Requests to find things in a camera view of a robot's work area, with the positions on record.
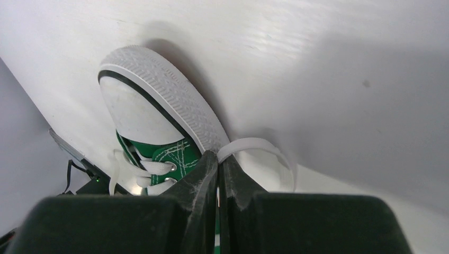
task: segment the white rubber sole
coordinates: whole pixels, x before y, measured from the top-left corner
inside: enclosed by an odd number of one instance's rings
[[[112,51],[100,71],[112,71],[147,92],[194,140],[201,153],[229,143],[217,116],[187,78],[167,59],[140,46]]]

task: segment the black stripe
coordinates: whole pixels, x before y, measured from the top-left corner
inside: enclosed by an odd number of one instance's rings
[[[191,139],[192,137],[181,127],[181,125],[151,96],[149,95],[142,87],[134,83],[131,79],[125,77],[124,75],[118,74],[115,71],[111,70],[102,70],[98,73],[98,82],[102,77],[111,77],[117,80],[122,81],[127,84],[129,87],[134,89],[140,95],[142,95],[149,103],[151,103],[184,137],[187,139]]]

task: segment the white shoelace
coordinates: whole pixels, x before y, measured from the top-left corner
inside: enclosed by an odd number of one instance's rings
[[[226,158],[233,155],[236,152],[248,150],[248,149],[261,149],[277,156],[279,162],[293,172],[293,165],[290,165],[287,158],[279,151],[277,147],[271,144],[269,141],[260,138],[243,138],[235,140],[225,146],[223,146],[217,153],[218,163],[222,163]],[[121,150],[114,150],[113,162],[116,167],[113,168],[113,174],[109,182],[109,194],[114,195],[115,185],[119,178],[120,168],[129,168],[137,178],[137,184],[142,188],[147,188],[148,195],[159,195],[162,192],[169,189],[176,183],[176,180],[172,178],[166,178],[163,183],[152,185],[151,175],[165,175],[166,173],[176,170],[176,165],[171,162],[158,162],[151,161],[140,156],[140,163],[145,170],[132,164],[126,154]]]

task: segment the shoe sole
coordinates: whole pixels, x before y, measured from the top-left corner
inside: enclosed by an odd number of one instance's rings
[[[167,59],[140,46],[112,51],[101,63],[98,80],[116,78],[145,97],[201,153],[229,143],[217,116],[192,83]]]

